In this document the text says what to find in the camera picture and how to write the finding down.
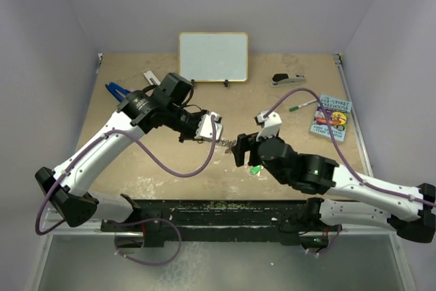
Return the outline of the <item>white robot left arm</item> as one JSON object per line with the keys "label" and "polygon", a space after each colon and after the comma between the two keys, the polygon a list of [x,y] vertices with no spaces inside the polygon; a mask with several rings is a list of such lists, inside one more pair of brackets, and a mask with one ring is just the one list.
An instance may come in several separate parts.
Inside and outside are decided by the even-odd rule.
{"label": "white robot left arm", "polygon": [[90,219],[115,221],[125,231],[140,224],[140,207],[129,196],[89,191],[95,179],[132,143],[152,129],[165,126],[179,140],[216,143],[222,133],[221,116],[208,110],[187,111],[193,84],[175,73],[159,85],[129,92],[104,126],[74,155],[53,169],[42,167],[35,179],[45,201],[63,222],[75,228]]}

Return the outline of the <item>large metal key ring disc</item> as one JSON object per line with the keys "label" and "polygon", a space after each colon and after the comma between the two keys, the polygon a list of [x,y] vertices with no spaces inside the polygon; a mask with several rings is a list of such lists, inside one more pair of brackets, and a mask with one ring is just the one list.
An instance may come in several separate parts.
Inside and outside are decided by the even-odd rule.
{"label": "large metal key ring disc", "polygon": [[232,152],[232,148],[236,145],[237,141],[235,139],[233,140],[227,140],[225,138],[222,138],[220,141],[217,142],[217,146],[224,148],[224,153],[228,154]]}

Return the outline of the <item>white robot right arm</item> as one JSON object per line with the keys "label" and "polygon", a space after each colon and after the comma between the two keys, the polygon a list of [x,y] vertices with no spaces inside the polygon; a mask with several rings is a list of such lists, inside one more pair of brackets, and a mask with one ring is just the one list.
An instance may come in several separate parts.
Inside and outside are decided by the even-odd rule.
{"label": "white robot right arm", "polygon": [[353,224],[385,228],[415,243],[435,237],[433,185],[410,187],[359,174],[333,159],[297,153],[279,137],[241,134],[231,152],[238,167],[261,165],[282,185],[325,196],[303,213],[310,230]]}

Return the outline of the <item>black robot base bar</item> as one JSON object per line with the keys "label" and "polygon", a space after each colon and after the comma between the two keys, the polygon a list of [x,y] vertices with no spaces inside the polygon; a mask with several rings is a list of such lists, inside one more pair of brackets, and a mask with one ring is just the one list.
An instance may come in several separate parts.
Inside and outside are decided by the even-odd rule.
{"label": "black robot base bar", "polygon": [[104,232],[145,236],[145,247],[166,241],[280,243],[320,251],[329,246],[320,219],[322,199],[308,200],[137,200],[127,226],[102,222]]}

